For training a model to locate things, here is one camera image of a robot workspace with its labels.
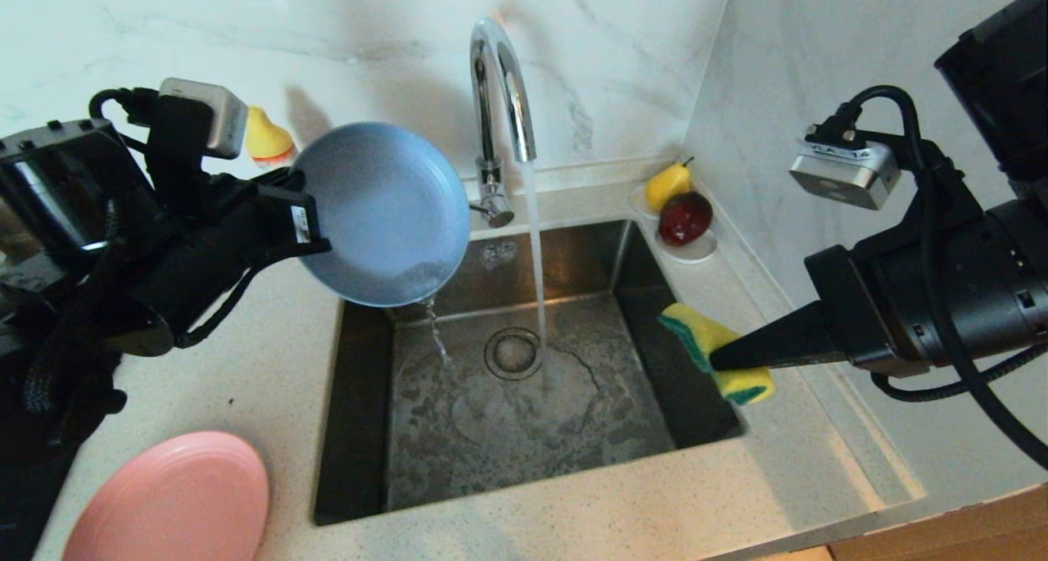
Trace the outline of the blue-grey plate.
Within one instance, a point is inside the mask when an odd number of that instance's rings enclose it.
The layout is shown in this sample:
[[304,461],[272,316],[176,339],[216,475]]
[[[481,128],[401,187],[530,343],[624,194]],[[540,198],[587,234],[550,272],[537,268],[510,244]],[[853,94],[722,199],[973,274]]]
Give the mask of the blue-grey plate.
[[414,304],[459,269],[470,243],[467,194],[423,136],[355,122],[305,147],[294,167],[331,243],[303,264],[343,299],[377,308]]

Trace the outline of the yellow-capped detergent bottle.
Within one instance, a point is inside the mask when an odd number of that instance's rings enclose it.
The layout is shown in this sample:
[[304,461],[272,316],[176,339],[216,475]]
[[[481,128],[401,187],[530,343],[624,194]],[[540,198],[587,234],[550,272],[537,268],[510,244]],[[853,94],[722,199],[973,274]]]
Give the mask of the yellow-capped detergent bottle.
[[298,157],[291,133],[274,124],[265,109],[248,106],[246,151],[260,170],[288,168]]

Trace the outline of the yellow green sponge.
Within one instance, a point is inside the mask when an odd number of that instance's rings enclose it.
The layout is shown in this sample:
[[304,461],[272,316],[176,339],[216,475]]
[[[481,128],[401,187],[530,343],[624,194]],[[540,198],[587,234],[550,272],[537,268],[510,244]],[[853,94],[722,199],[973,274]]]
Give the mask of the yellow green sponge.
[[739,338],[722,323],[681,303],[665,307],[657,316],[657,321],[681,341],[687,357],[700,372],[715,383],[722,398],[734,405],[749,405],[774,395],[776,382],[767,367],[726,371],[712,367],[712,352]]

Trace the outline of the chrome gooseneck faucet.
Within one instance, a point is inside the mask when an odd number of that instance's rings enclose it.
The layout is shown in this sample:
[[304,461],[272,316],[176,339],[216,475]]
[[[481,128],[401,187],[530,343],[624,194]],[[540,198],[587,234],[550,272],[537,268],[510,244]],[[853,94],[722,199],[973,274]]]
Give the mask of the chrome gooseneck faucet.
[[470,38],[470,75],[472,101],[480,142],[475,160],[479,187],[479,202],[471,209],[479,211],[490,228],[505,228],[514,221],[514,209],[503,184],[503,161],[495,150],[494,90],[502,96],[510,147],[516,161],[534,161],[534,122],[531,105],[522,75],[519,58],[505,28],[492,17],[482,17],[472,27]]

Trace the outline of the pink plate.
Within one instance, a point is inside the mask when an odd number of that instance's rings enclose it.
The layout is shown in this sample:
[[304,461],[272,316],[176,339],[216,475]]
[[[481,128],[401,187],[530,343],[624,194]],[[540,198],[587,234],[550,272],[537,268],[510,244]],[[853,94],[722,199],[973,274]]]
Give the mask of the pink plate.
[[102,484],[62,561],[255,561],[269,502],[254,446],[226,432],[183,434]]

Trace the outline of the stainless steel sink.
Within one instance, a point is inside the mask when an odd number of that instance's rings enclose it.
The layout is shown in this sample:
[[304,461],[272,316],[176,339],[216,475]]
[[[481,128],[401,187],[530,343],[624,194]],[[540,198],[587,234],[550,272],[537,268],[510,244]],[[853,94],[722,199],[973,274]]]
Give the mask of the stainless steel sink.
[[422,305],[343,304],[312,521],[352,523],[744,434],[657,316],[676,301],[633,220],[540,233],[548,360],[494,377],[488,338],[538,333],[528,235],[472,242]]

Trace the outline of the small white dish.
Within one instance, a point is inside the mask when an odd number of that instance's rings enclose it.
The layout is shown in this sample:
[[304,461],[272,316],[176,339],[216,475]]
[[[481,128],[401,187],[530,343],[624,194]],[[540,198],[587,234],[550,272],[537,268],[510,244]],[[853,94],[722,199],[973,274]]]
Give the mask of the small white dish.
[[656,247],[662,252],[667,258],[681,264],[700,264],[707,261],[715,254],[718,247],[718,239],[714,229],[709,228],[702,236],[697,237],[692,242],[681,245],[681,247],[671,247],[667,245],[662,237],[658,235],[658,214],[645,200],[645,184],[637,184],[629,195],[629,202],[637,215],[645,221],[645,229],[650,230]]

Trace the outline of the thin water trickle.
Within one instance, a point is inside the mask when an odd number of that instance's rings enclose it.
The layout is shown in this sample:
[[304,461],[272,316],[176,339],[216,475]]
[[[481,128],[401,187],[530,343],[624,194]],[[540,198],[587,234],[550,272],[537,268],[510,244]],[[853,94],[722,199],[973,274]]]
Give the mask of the thin water trickle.
[[420,304],[422,304],[422,306],[424,307],[427,322],[429,322],[430,324],[431,337],[433,337],[433,341],[436,345],[437,352],[438,355],[440,357],[441,363],[442,364],[452,363],[452,360],[449,357],[446,344],[445,342],[443,342],[443,338],[438,328],[438,318],[435,310],[436,295],[430,295],[428,297],[424,297],[424,299],[420,301]]

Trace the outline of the dark red apple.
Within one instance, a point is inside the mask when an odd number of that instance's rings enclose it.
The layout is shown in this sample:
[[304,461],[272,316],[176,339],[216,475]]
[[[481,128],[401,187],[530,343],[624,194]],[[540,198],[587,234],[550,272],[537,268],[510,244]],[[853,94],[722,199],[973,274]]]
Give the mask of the dark red apple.
[[667,200],[660,210],[657,235],[670,247],[683,247],[707,232],[712,204],[700,192],[689,191]]

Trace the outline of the yellow pear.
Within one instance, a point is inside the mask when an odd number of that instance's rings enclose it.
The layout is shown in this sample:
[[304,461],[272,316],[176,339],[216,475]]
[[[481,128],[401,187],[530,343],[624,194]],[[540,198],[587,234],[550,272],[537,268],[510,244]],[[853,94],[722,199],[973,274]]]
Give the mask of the yellow pear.
[[691,191],[691,169],[687,161],[674,161],[645,184],[645,207],[658,214],[662,207],[680,194]]

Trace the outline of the running water stream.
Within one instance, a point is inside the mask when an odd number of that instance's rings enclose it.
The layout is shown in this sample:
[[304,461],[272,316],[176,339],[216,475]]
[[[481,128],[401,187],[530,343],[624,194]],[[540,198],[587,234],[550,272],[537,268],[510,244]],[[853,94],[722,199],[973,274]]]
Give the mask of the running water stream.
[[529,242],[531,243],[532,264],[534,264],[534,298],[536,322],[538,323],[539,345],[536,348],[536,371],[543,372],[548,360],[548,330],[545,309],[545,278],[543,269],[542,244],[540,244],[540,211],[538,188],[536,187],[534,161],[520,165],[522,181],[525,189],[525,202],[528,213]]

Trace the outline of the round metal drain strainer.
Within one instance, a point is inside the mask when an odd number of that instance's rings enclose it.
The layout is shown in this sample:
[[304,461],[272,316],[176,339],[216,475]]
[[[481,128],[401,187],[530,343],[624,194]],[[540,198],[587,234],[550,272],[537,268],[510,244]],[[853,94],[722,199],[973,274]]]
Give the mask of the round metal drain strainer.
[[531,330],[509,327],[497,331],[484,345],[484,363],[494,377],[523,381],[532,377],[543,364],[540,338]]

